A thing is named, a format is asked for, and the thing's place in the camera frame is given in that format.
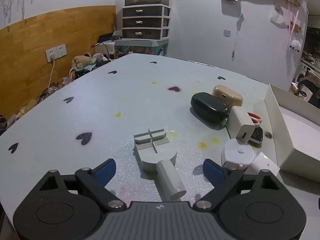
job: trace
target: black cable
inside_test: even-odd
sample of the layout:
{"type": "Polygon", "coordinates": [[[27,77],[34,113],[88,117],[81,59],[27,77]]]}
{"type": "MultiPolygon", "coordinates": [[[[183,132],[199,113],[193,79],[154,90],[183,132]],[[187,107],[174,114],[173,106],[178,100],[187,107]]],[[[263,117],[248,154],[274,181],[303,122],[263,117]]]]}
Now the black cable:
{"type": "MultiPolygon", "coordinates": [[[[99,43],[95,43],[93,44],[91,47],[94,48],[95,46],[98,46],[99,44],[103,44],[104,46],[106,46],[106,44],[104,44],[103,42],[99,42],[99,43]]],[[[108,58],[110,58],[110,54],[109,54],[109,50],[108,47],[106,46],[107,52],[108,52],[108,58]]]]}
{"type": "Polygon", "coordinates": [[[40,95],[37,105],[45,99],[45,97],[47,96],[47,94],[48,94],[48,89],[46,88],[46,89],[42,92],[42,94],[40,95]]]}

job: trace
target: white table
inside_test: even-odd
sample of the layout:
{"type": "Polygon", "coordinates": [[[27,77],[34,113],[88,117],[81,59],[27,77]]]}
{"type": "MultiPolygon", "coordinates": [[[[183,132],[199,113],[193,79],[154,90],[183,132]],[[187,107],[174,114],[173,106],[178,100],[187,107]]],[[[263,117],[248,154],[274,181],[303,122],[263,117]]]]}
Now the white table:
{"type": "MultiPolygon", "coordinates": [[[[155,176],[141,171],[133,154],[133,135],[148,128],[169,131],[169,139],[178,150],[176,168],[187,190],[181,200],[193,204],[199,194],[203,196],[213,188],[195,168],[206,158],[221,164],[220,151],[229,136],[226,128],[209,127],[199,120],[190,110],[190,100],[196,92],[211,93],[218,84],[240,93],[243,107],[262,116],[262,129],[272,134],[264,103],[267,85],[194,62],[131,54],[55,92],[0,137],[0,201],[9,219],[12,221],[15,209],[48,170],[73,174],[108,158],[117,165],[108,190],[127,204],[165,201],[155,176]],[[181,91],[168,90],[175,86],[181,91]],[[64,99],[70,97],[73,100],[66,103],[64,99]],[[85,132],[91,132],[92,138],[82,145],[76,137],[85,132]],[[8,149],[17,142],[17,150],[11,154],[8,149]]],[[[254,150],[276,162],[273,139],[264,137],[261,149],[254,150]]],[[[285,173],[278,178],[308,216],[300,239],[317,239],[319,184],[285,173]]]]}

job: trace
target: white charger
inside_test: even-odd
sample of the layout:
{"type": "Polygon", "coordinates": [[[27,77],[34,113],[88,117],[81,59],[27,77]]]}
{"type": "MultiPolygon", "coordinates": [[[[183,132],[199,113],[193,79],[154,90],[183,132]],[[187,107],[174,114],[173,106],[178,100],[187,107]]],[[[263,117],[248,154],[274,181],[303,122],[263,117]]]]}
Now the white charger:
{"type": "Polygon", "coordinates": [[[227,129],[231,139],[239,139],[247,143],[255,128],[248,112],[243,107],[233,106],[231,108],[227,120],[227,129]]]}
{"type": "Polygon", "coordinates": [[[275,176],[277,176],[280,170],[272,160],[270,160],[263,152],[260,152],[245,171],[245,174],[257,175],[262,169],[270,170],[275,176]]]}

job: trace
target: teddy bear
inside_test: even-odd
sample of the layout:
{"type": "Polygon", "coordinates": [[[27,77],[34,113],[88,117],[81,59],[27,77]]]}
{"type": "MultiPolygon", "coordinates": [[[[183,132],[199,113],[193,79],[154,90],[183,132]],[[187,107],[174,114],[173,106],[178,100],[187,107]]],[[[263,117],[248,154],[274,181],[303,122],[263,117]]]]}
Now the teddy bear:
{"type": "Polygon", "coordinates": [[[74,69],[81,69],[88,65],[92,65],[92,56],[89,52],[81,56],[75,56],[71,62],[71,67],[74,69]]]}

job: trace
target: plush toy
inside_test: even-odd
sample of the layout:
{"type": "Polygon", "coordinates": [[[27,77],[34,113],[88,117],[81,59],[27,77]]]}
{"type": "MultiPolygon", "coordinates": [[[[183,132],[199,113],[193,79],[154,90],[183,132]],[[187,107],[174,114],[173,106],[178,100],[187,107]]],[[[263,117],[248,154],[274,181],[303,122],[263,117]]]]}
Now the plush toy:
{"type": "Polygon", "coordinates": [[[75,56],[71,62],[71,67],[75,69],[81,69],[91,64],[91,54],[89,52],[86,52],[83,56],[75,56]]]}
{"type": "Polygon", "coordinates": [[[93,62],[94,58],[96,59],[95,60],[96,62],[102,62],[102,61],[107,61],[108,60],[102,53],[94,54],[93,57],[92,57],[92,63],[95,63],[95,62],[93,62]]]}
{"type": "Polygon", "coordinates": [[[295,51],[297,51],[297,52],[300,52],[300,50],[301,50],[301,44],[300,44],[300,42],[297,41],[296,39],[293,39],[293,40],[291,41],[291,45],[289,46],[289,48],[291,48],[291,49],[293,49],[293,50],[295,50],[295,51]]]}

